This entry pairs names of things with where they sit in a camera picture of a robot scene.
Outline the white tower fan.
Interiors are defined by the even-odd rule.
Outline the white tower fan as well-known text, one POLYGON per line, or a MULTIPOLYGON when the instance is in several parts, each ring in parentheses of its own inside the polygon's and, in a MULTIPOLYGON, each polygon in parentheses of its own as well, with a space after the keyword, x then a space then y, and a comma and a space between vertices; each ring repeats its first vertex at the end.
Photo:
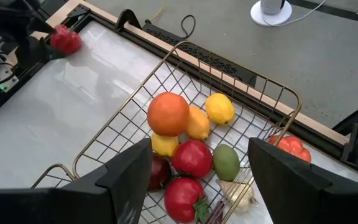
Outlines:
POLYGON ((258 0, 250 10, 251 19, 260 26, 280 26, 291 17, 287 0, 258 0))

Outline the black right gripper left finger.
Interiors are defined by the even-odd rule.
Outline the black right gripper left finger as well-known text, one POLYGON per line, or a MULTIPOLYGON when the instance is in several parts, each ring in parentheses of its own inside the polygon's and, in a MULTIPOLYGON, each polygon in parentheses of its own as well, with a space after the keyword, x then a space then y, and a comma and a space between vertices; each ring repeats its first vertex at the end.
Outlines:
POLYGON ((0 189, 0 224, 138 224, 151 167, 145 138, 63 187, 0 189))

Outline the red-orange ribbed pepper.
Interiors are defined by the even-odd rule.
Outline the red-orange ribbed pepper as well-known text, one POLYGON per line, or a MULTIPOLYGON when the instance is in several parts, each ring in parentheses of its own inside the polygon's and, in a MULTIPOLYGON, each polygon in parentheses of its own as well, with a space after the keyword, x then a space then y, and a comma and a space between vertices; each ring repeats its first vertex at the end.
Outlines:
POLYGON ((302 141, 294 136, 284 136, 281 138, 277 147, 299 159, 311 162, 311 154, 309 150, 303 147, 302 141))

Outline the red tomato with green leaf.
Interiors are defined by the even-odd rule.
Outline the red tomato with green leaf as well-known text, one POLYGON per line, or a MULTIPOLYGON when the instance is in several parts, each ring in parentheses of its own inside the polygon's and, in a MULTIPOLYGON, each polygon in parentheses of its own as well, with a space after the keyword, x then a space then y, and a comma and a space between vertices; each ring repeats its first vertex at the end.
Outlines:
POLYGON ((200 222, 209 218, 208 199, 201 184, 189 177, 173 180, 165 192, 167 214, 180 223, 200 222))

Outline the dark purple vegetable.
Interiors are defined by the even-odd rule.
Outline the dark purple vegetable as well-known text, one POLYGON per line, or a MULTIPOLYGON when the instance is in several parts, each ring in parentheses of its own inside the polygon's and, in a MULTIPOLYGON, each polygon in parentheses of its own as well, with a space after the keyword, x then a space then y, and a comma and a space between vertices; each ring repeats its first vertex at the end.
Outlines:
POLYGON ((224 211, 224 202, 222 200, 220 200, 212 214, 209 216, 206 224, 221 224, 223 221, 223 211, 224 211))

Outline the round orange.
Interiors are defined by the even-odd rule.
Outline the round orange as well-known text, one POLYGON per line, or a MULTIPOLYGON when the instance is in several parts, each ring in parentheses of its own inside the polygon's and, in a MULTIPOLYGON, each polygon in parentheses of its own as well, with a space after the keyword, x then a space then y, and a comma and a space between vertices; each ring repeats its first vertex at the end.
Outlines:
POLYGON ((172 92, 157 95, 147 110, 148 125, 160 136, 178 136, 183 133, 189 116, 189 104, 184 97, 172 92))

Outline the orange-yellow lemon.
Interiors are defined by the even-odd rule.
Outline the orange-yellow lemon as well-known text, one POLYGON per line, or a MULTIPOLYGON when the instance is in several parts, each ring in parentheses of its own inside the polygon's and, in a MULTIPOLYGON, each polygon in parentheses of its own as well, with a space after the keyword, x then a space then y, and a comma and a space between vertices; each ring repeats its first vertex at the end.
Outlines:
POLYGON ((197 106, 190 105, 189 121, 186 127, 186 134, 193 139, 205 141, 209 136, 210 123, 203 110, 197 106))

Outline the large yellow lemon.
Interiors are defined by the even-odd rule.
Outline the large yellow lemon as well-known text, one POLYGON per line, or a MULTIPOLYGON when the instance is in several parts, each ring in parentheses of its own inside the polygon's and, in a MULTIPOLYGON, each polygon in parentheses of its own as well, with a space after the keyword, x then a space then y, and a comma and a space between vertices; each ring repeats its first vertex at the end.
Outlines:
POLYGON ((232 122, 235 109, 231 100, 222 93, 214 93, 205 103, 208 118, 217 124, 228 125, 232 122))

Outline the bright red apple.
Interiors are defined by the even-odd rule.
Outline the bright red apple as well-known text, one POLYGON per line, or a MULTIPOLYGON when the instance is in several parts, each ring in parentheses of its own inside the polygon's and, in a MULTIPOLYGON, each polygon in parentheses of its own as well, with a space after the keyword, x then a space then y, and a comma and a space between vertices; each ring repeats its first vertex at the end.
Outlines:
POLYGON ((188 140, 175 151, 172 166, 177 172, 203 178, 212 169, 213 155, 205 143, 188 140))

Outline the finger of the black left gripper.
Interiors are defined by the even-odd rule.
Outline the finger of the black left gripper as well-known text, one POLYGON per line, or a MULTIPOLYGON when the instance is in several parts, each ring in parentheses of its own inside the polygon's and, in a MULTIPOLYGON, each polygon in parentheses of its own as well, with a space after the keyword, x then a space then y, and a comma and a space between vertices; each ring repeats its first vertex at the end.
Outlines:
POLYGON ((38 31, 48 34, 56 33, 56 30, 48 23, 39 18, 32 18, 29 23, 29 30, 38 31))
POLYGON ((17 63, 21 67, 32 67, 38 62, 65 57, 62 51, 48 45, 43 37, 41 39, 26 37, 16 50, 17 63))

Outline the wooden table board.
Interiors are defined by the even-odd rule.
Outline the wooden table board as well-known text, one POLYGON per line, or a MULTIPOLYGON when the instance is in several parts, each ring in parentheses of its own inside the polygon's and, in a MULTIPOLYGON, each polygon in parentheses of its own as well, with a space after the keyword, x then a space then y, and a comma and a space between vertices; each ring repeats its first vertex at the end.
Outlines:
MULTIPOLYGON (((46 20, 46 23, 52 27, 55 27, 56 25, 61 24, 66 18, 68 18, 69 12, 73 11, 75 8, 80 7, 80 6, 87 7, 89 9, 88 12, 95 12, 97 14, 97 16, 101 16, 102 19, 106 20, 107 22, 113 23, 113 25, 114 24, 116 25, 118 22, 118 18, 116 16, 111 15, 108 12, 97 8, 96 6, 86 2, 84 0, 68 0, 62 6, 60 6, 54 14, 52 14, 46 20)), ((130 35, 134 35, 135 37, 140 37, 140 40, 146 41, 147 44, 152 44, 152 46, 156 47, 157 50, 162 50, 163 54, 167 54, 167 52, 169 50, 172 50, 174 48, 172 45, 146 33, 145 31, 142 31, 140 28, 136 28, 135 26, 130 25, 129 23, 124 24, 124 31, 128 31, 130 35)), ((34 31, 31 34, 31 36, 35 37, 37 40, 39 40, 41 37, 46 37, 47 34, 39 32, 39 31, 34 31)), ((18 63, 17 57, 15 55, 16 51, 17 51, 16 49, 13 50, 7 56, 8 61, 14 62, 14 64, 18 63)), ((192 63, 196 62, 196 58, 194 56, 190 56, 190 54, 184 53, 182 50, 177 50, 177 52, 179 53, 179 57, 181 57, 181 59, 183 58, 183 59, 185 59, 189 62, 192 62, 192 63)), ((247 90, 248 90, 248 93, 251 94, 251 96, 262 96, 262 94, 259 93, 257 90, 251 90, 250 87, 248 87, 247 90)), ((270 105, 269 103, 276 102, 272 98, 269 98, 269 96, 263 96, 262 101, 267 103, 268 105, 270 105)), ((293 110, 293 108, 290 108, 289 106, 287 106, 283 103, 278 103, 278 110, 279 110, 279 112, 284 113, 284 112, 291 112, 293 110)), ((325 125, 307 117, 306 115, 304 115, 302 113, 298 113, 298 115, 296 115, 295 119, 296 119, 296 122, 294 121, 295 124, 297 124, 297 125, 299 124, 300 128, 311 129, 311 131, 306 130, 306 132, 311 133, 311 134, 316 134, 317 137, 322 138, 323 140, 327 141, 330 144, 331 143, 334 144, 334 146, 336 146, 336 147, 350 146, 350 139, 345 137, 344 134, 340 134, 338 131, 334 131, 333 129, 326 127, 325 125)), ((292 130, 290 132, 293 134, 296 134, 298 137, 302 137, 304 139, 311 138, 311 137, 306 137, 306 134, 296 133, 296 131, 294 131, 294 130, 292 130)), ((310 139, 307 140, 306 139, 305 141, 309 141, 311 143, 317 144, 317 140, 310 140, 310 139)))

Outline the red bell pepper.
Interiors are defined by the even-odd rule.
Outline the red bell pepper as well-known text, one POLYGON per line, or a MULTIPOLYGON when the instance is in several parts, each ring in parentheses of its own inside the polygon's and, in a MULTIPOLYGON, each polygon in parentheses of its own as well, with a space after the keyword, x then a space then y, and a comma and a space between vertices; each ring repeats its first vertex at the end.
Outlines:
POLYGON ((81 48, 82 41, 75 31, 60 24, 55 27, 55 33, 51 36, 50 45, 64 54, 70 55, 81 48))

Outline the dark red apple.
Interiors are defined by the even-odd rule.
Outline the dark red apple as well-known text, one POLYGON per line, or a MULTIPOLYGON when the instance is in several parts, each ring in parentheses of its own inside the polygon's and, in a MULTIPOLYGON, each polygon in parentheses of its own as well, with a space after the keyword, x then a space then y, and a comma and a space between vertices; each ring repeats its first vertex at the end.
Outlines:
POLYGON ((172 178, 169 162, 161 155, 153 153, 152 168, 147 191, 153 192, 163 189, 172 178))

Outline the small yellow lemon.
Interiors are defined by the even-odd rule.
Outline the small yellow lemon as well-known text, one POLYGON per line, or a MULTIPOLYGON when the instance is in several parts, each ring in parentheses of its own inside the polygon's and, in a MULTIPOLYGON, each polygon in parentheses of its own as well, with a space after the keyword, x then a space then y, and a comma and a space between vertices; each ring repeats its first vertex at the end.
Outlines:
POLYGON ((151 137, 152 149, 161 156, 172 157, 179 145, 178 136, 159 136, 153 133, 151 137))

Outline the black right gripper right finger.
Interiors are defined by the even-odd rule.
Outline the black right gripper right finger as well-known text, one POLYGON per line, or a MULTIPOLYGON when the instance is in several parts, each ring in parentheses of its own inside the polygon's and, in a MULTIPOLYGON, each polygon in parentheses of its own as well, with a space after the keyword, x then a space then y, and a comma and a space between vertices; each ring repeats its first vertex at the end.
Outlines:
POLYGON ((358 224, 358 182, 250 138, 252 175, 274 224, 358 224))

